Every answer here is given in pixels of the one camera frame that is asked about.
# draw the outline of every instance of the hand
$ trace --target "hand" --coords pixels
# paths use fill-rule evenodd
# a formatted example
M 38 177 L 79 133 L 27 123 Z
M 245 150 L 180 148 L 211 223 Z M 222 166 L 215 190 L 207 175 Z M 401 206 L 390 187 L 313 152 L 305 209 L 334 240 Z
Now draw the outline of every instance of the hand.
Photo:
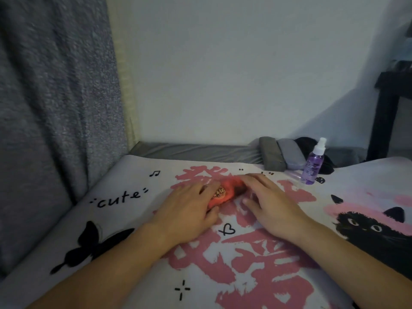
M 194 240 L 216 222 L 219 207 L 206 211 L 219 186 L 212 182 L 203 191 L 202 183 L 178 187 L 163 202 L 150 223 L 162 231 L 170 248 Z
M 249 174 L 240 178 L 255 192 L 259 202 L 244 198 L 243 203 L 272 235 L 294 242 L 303 227 L 314 222 L 265 175 Z

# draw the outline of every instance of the black furniture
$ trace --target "black furniture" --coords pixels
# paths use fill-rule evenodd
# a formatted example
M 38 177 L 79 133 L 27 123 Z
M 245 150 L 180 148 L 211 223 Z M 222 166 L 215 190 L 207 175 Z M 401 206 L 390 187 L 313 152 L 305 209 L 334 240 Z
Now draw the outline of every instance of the black furniture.
M 412 74 L 382 72 L 375 88 L 380 89 L 380 93 L 366 161 L 385 158 L 388 155 L 399 98 L 412 100 Z

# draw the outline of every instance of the cat eye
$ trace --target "cat eye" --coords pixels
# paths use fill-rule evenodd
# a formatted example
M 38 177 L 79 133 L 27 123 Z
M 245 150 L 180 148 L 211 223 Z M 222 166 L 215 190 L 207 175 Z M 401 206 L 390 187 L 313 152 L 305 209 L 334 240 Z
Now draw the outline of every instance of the cat eye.
M 380 225 L 373 225 L 370 228 L 376 232 L 382 232 L 382 227 Z
M 355 220 L 353 220 L 353 219 L 351 219 L 351 218 L 348 218 L 348 221 L 349 221 L 349 223 L 352 224 L 352 225 L 355 225 L 355 226 L 358 226 L 358 225 L 359 225 L 359 223 L 357 223 Z

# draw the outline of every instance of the white spray nozzle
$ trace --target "white spray nozzle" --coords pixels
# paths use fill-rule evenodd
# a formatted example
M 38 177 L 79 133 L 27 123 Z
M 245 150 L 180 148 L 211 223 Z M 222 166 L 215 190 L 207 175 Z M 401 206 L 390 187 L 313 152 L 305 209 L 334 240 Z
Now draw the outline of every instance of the white spray nozzle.
M 316 144 L 313 153 L 315 155 L 323 155 L 325 154 L 325 144 L 326 144 L 326 139 L 325 138 L 320 138 L 319 142 Z

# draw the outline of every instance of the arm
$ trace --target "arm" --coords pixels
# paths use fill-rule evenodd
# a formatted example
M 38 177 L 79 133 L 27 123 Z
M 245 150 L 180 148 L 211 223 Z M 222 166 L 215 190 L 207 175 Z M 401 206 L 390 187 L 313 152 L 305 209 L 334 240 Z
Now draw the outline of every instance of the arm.
M 303 249 L 363 309 L 407 308 L 412 281 L 309 218 L 264 175 L 242 176 L 259 203 L 244 199 L 271 234 Z
M 118 308 L 151 266 L 177 244 L 197 238 L 218 218 L 207 205 L 219 187 L 174 190 L 154 218 L 30 305 L 37 308 Z

